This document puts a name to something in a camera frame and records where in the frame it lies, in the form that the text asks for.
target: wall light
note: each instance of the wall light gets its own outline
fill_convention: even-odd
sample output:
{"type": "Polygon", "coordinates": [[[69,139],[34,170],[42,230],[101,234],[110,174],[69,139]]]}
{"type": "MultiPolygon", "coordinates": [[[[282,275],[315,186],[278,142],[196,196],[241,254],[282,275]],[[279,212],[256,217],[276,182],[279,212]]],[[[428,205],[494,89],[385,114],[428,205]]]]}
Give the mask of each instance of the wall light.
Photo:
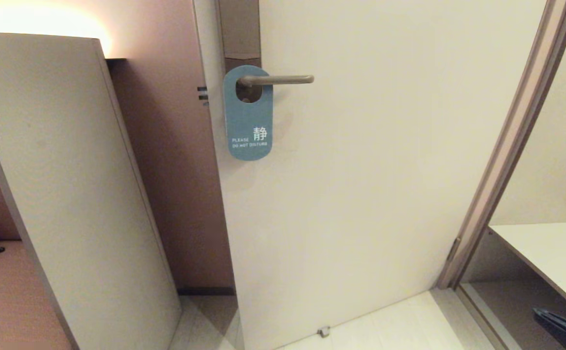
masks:
{"type": "Polygon", "coordinates": [[[91,37],[111,58],[112,42],[97,20],[76,9],[51,6],[0,6],[0,33],[91,37]]]}

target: shelf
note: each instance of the shelf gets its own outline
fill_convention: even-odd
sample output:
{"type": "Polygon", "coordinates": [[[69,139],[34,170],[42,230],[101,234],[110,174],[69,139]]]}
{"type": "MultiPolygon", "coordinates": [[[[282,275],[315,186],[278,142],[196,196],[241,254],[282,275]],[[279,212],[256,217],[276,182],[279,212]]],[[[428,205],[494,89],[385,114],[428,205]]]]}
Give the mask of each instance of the shelf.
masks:
{"type": "Polygon", "coordinates": [[[566,223],[502,225],[491,229],[566,298],[566,223]]]}
{"type": "Polygon", "coordinates": [[[563,347],[533,318],[533,308],[566,317],[566,301],[542,279],[461,284],[491,331],[510,350],[562,350],[563,347]]]}

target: lever handle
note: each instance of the lever handle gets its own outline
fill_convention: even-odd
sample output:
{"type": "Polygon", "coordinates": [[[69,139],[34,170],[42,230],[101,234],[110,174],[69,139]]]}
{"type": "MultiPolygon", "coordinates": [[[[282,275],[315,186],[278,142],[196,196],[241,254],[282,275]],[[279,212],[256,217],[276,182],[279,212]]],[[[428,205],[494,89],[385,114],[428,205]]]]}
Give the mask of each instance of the lever handle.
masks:
{"type": "Polygon", "coordinates": [[[260,77],[257,75],[245,75],[239,78],[239,84],[245,87],[251,86],[276,86],[280,84],[311,84],[315,81],[312,75],[269,75],[260,77]]]}

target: seat cushion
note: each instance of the seat cushion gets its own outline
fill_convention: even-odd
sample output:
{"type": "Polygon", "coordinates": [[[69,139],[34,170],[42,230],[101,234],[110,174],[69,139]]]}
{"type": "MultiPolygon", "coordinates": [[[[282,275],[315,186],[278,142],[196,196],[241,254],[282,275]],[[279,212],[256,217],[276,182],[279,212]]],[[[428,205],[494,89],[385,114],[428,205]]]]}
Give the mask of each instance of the seat cushion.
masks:
{"type": "Polygon", "coordinates": [[[0,246],[0,349],[71,349],[23,243],[0,246]]]}

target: wall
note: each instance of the wall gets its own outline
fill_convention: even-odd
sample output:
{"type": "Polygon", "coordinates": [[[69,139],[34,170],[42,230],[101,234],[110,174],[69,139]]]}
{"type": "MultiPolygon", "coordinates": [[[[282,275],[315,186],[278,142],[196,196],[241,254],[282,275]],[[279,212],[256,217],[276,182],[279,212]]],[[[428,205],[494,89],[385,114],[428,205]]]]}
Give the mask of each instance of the wall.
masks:
{"type": "Polygon", "coordinates": [[[8,31],[81,31],[128,58],[114,84],[176,283],[232,286],[192,1],[0,0],[0,14],[8,31]]]}

